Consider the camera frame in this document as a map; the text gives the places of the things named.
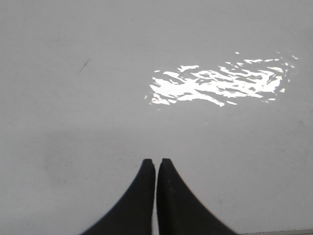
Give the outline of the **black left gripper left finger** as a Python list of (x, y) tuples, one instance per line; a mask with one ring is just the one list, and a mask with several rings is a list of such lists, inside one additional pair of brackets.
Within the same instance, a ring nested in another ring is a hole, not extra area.
[(155, 166), (144, 159), (118, 202), (84, 235), (151, 235), (155, 194)]

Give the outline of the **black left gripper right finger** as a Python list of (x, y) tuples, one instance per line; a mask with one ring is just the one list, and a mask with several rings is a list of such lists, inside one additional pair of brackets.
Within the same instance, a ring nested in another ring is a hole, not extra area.
[(234, 235), (196, 198), (170, 159), (157, 177), (156, 211), (160, 235)]

